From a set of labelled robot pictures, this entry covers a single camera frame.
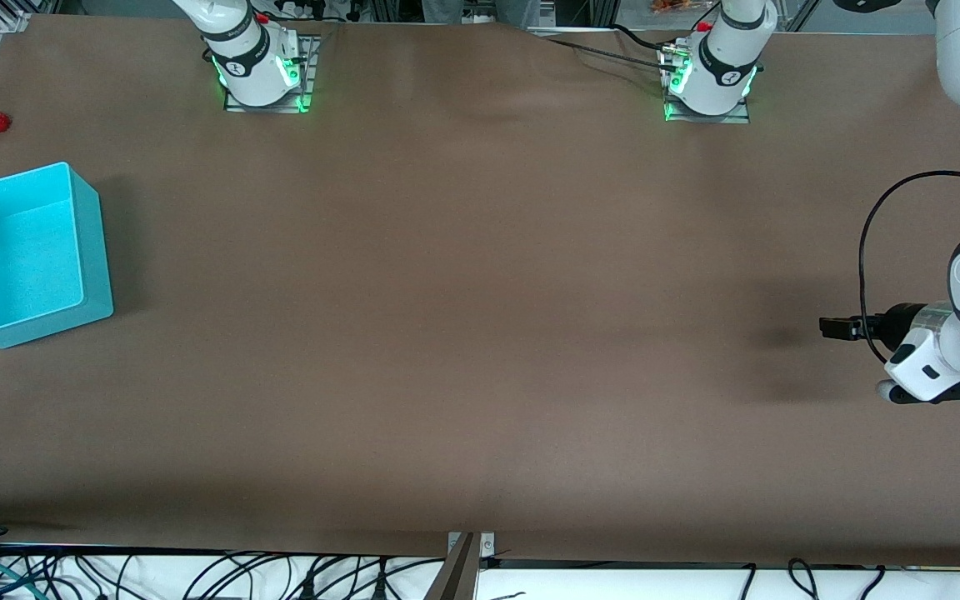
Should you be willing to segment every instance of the cyan plastic bin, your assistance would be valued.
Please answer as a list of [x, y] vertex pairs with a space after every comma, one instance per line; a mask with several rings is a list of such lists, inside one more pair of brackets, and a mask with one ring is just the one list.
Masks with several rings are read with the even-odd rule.
[[111, 314], [98, 192], [64, 162], [0, 179], [0, 348]]

